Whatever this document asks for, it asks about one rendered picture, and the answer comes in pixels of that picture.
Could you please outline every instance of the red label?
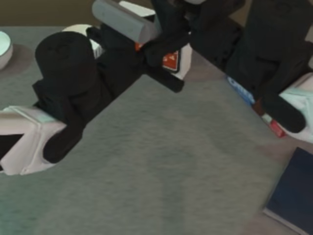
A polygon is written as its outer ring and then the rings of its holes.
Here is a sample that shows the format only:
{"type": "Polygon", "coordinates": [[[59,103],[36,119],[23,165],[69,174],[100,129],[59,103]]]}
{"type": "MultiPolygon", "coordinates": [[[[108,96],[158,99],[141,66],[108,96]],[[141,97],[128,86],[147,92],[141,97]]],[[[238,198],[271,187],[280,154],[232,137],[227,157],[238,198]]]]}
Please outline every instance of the red label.
{"type": "Polygon", "coordinates": [[[284,132],[284,130],[278,125],[278,123],[273,120],[270,123],[270,128],[272,129],[272,131],[279,137],[282,138],[286,135],[286,133],[284,132]]]}
{"type": "MultiPolygon", "coordinates": [[[[142,48],[142,46],[143,46],[142,44],[136,43],[135,44],[136,51],[139,51],[142,48]]],[[[175,53],[167,54],[163,58],[163,67],[169,70],[177,71],[179,67],[178,63],[179,63],[178,51],[176,51],[175,53]]]]}

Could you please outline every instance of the gray tabletop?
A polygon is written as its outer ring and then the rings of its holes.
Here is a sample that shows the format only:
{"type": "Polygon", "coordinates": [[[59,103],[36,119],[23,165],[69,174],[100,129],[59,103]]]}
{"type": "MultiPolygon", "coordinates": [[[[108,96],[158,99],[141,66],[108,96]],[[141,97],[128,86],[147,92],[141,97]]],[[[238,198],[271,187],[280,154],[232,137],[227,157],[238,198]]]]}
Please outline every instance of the gray tabletop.
{"type": "MultiPolygon", "coordinates": [[[[4,27],[15,43],[0,109],[36,101],[34,49],[61,27],[4,27]]],[[[0,176],[2,235],[285,235],[260,211],[297,146],[279,140],[196,53],[174,94],[142,77],[55,168],[0,176]]]]}

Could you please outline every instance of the white bowl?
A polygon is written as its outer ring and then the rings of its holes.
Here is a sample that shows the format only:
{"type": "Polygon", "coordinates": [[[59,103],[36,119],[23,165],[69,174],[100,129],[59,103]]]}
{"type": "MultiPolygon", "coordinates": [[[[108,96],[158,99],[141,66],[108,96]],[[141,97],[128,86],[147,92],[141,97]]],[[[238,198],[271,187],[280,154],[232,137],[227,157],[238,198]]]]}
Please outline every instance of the white bowl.
{"type": "Polygon", "coordinates": [[[0,70],[9,63],[13,55],[13,44],[6,33],[0,31],[0,70]]]}
{"type": "MultiPolygon", "coordinates": [[[[80,34],[87,36],[86,30],[90,27],[92,27],[92,26],[89,24],[75,24],[75,25],[72,25],[72,26],[69,26],[69,27],[63,29],[62,31],[63,32],[76,32],[76,33],[80,33],[80,34]]],[[[94,40],[90,40],[90,42],[92,45],[94,57],[98,58],[103,53],[102,48],[94,40]]]]}

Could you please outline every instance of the dark blue book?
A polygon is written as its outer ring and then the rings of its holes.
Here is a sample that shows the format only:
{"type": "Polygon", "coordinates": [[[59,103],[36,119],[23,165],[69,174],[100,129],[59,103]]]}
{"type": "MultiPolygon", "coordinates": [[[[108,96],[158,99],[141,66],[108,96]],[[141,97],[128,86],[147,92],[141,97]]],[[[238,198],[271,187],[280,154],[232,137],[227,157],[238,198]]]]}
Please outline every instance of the dark blue book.
{"type": "Polygon", "coordinates": [[[301,235],[313,235],[313,155],[298,148],[264,213],[301,235]]]}

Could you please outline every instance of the brown background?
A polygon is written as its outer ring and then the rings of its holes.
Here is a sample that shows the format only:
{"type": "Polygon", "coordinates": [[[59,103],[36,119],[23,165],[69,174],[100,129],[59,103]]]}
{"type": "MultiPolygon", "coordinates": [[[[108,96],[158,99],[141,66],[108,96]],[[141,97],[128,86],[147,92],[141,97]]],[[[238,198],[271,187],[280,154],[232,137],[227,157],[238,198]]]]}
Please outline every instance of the brown background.
{"type": "MultiPolygon", "coordinates": [[[[151,7],[150,0],[128,0],[151,7]]],[[[91,13],[94,0],[0,0],[0,26],[64,26],[98,24],[91,13]]],[[[251,0],[233,18],[245,22],[251,0]]]]}

